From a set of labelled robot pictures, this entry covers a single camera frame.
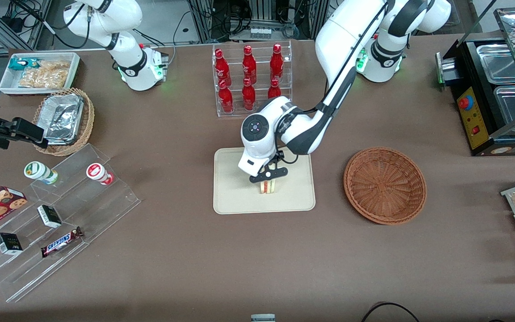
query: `yellow control panel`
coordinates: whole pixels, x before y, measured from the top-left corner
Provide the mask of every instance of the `yellow control panel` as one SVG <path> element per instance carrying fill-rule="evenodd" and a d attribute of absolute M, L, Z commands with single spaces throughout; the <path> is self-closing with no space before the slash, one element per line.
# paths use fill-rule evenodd
<path fill-rule="evenodd" d="M 484 142 L 488 141 L 490 136 L 486 130 L 486 125 L 482 119 L 480 108 L 476 104 L 476 96 L 472 87 L 467 89 L 462 96 L 456 100 L 458 110 L 460 110 L 460 117 L 466 129 L 466 136 L 472 149 L 480 147 Z"/>

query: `acrylic bottle rack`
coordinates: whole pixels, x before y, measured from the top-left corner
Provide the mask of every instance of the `acrylic bottle rack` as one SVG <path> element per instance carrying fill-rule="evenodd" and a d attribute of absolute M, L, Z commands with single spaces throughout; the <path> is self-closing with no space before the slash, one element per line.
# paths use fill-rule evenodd
<path fill-rule="evenodd" d="M 262 106 L 263 102 L 268 99 L 267 91 L 270 89 L 270 59 L 274 44 L 276 43 L 282 45 L 283 57 L 283 76 L 280 79 L 279 88 L 282 91 L 282 96 L 292 99 L 293 75 L 291 43 L 289 41 L 252 42 L 250 45 L 257 64 L 257 82 L 253 85 L 256 90 L 256 102 L 254 110 L 252 111 L 248 111 L 244 108 L 243 96 L 241 95 L 241 90 L 244 87 L 244 72 L 243 66 L 241 65 L 244 59 L 243 45 L 239 43 L 220 43 L 213 46 L 212 74 L 214 79 L 214 92 L 216 94 L 216 109 L 219 117 L 237 116 L 238 118 L 245 118 L 245 116 L 254 113 L 255 110 Z M 224 113 L 218 96 L 218 79 L 214 70 L 216 55 L 213 54 L 218 48 L 224 53 L 224 58 L 229 65 L 229 74 L 232 78 L 232 85 L 229 87 L 233 97 L 233 112 L 231 114 Z"/>

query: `acrylic display stand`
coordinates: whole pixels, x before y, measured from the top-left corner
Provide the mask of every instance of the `acrylic display stand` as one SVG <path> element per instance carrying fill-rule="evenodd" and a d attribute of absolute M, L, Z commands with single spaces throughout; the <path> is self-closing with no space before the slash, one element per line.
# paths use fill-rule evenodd
<path fill-rule="evenodd" d="M 281 148 L 288 160 L 295 155 Z M 315 206 L 315 188 L 311 157 L 300 155 L 296 163 L 286 167 L 288 174 L 276 178 L 272 194 L 260 194 L 259 183 L 251 183 L 249 175 L 237 167 L 244 148 L 223 148 L 214 155 L 214 210 L 218 214 L 256 212 L 306 212 Z"/>
<path fill-rule="evenodd" d="M 282 90 L 282 96 L 286 96 L 289 99 L 292 99 L 292 53 L 291 53 L 291 43 L 289 41 L 279 41 L 279 42 L 268 42 L 268 41 L 258 41 L 252 42 L 252 53 L 256 59 L 257 63 L 257 82 L 253 85 L 256 90 L 256 102 L 254 105 L 253 111 L 248 111 L 244 108 L 243 96 L 241 95 L 241 90 L 244 87 L 244 71 L 241 62 L 244 59 L 244 50 L 239 47 L 237 43 L 219 43 L 213 46 L 212 51 L 212 74 L 214 77 L 214 91 L 216 93 L 216 108 L 219 117 L 232 117 L 237 116 L 240 118 L 245 118 L 249 114 L 255 112 L 255 110 L 262 106 L 263 102 L 265 102 L 267 98 L 267 90 L 270 89 L 270 59 L 274 50 L 274 44 L 279 43 L 282 45 L 282 56 L 283 56 L 283 76 L 279 82 L 279 88 Z M 216 55 L 213 52 L 220 48 L 224 53 L 224 58 L 229 64 L 229 74 L 232 78 L 232 85 L 229 87 L 229 90 L 232 92 L 233 97 L 233 112 L 231 114 L 224 113 L 224 110 L 221 108 L 220 99 L 218 97 L 218 79 L 216 75 L 216 71 L 214 70 L 214 66 L 216 64 Z"/>
<path fill-rule="evenodd" d="M 119 178 L 103 186 L 86 176 L 86 168 L 95 162 L 114 173 L 109 160 L 87 144 L 53 168 L 59 173 L 55 184 L 34 181 L 22 190 L 29 203 L 18 209 L 20 212 L 10 214 L 9 220 L 0 225 L 0 232 L 16 234 L 23 247 L 23 252 L 15 256 L 0 252 L 0 289 L 7 302 L 21 299 L 140 203 L 131 188 Z M 41 204 L 57 210 L 63 222 L 59 228 L 43 225 L 37 212 Z M 77 226 L 83 231 L 83 237 L 42 258 L 42 247 Z"/>

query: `beige tray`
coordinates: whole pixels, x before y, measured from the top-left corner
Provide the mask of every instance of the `beige tray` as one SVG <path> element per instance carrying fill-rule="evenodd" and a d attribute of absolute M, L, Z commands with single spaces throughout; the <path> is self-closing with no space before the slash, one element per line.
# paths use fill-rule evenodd
<path fill-rule="evenodd" d="M 295 155 L 282 148 L 286 159 Z M 260 194 L 259 184 L 249 182 L 249 176 L 237 167 L 244 148 L 224 148 L 214 155 L 214 210 L 218 214 L 249 214 L 255 212 L 306 212 L 315 206 L 315 189 L 311 157 L 286 167 L 289 174 L 276 179 L 275 192 Z"/>

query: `red emergency stop button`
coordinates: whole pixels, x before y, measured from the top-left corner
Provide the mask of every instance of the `red emergency stop button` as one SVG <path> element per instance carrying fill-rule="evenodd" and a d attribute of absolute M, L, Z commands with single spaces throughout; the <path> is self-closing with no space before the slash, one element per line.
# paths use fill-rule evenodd
<path fill-rule="evenodd" d="M 474 106 L 474 98 L 470 95 L 466 95 L 458 100 L 458 107 L 463 110 L 471 110 L 472 106 Z"/>

